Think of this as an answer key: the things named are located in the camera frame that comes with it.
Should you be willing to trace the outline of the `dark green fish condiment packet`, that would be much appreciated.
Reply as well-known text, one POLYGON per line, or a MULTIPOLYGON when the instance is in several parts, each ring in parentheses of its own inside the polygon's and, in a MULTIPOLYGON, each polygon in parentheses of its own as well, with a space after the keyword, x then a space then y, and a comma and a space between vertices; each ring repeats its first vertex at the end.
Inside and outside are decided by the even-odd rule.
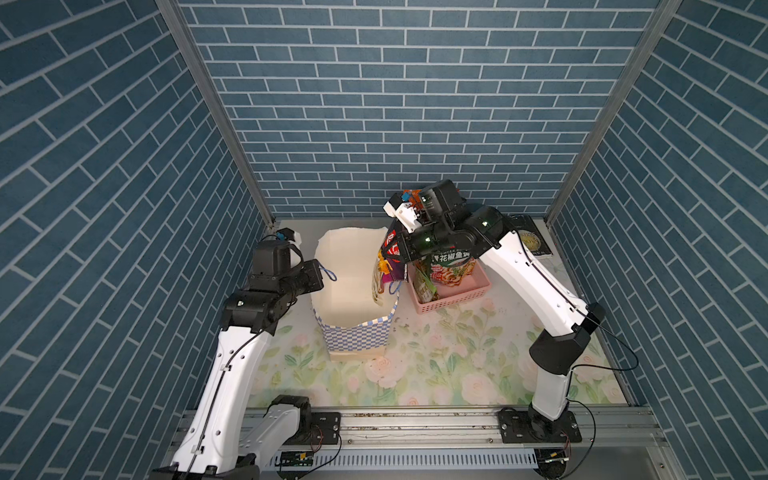
POLYGON ((428 274, 434 284, 457 287, 475 265, 476 260, 468 250, 451 248, 428 257, 428 274))

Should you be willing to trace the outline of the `blue checkered paper bag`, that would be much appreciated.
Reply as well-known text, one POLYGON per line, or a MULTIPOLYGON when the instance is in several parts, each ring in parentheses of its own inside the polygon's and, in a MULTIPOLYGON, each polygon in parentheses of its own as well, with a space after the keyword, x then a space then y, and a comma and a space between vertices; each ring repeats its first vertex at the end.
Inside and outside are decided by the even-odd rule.
POLYGON ((311 295, 313 313, 330 359, 363 361, 382 356, 389 343, 399 294, 382 284, 378 269, 385 227, 326 232, 315 259, 335 278, 311 295))

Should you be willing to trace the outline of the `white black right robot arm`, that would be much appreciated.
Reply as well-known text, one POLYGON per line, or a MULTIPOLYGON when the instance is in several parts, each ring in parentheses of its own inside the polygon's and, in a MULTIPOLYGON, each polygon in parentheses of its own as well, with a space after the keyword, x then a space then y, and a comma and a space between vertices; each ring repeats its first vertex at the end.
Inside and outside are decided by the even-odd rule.
POLYGON ((397 193, 384 206, 392 218, 394 247, 386 258, 403 263, 458 250, 495 271, 532 308, 543 331, 529 355, 538 367, 529 413, 543 423, 568 408, 573 367, 605 311, 570 292, 525 246, 513 219, 494 207, 470 206, 455 184, 443 180, 415 194, 397 193))

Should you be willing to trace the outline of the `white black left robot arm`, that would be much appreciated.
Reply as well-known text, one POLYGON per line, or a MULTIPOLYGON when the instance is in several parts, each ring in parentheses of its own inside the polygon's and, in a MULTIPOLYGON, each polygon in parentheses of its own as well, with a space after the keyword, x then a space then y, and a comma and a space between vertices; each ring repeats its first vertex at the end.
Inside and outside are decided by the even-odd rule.
POLYGON ((321 267, 285 228, 266 236, 252 253, 244 288, 224 302, 211 372, 191 426, 169 465, 152 479, 257 479, 277 450, 310 427, 303 396, 279 396, 246 438, 240 436, 254 374, 280 319, 299 296, 322 290, 321 267))

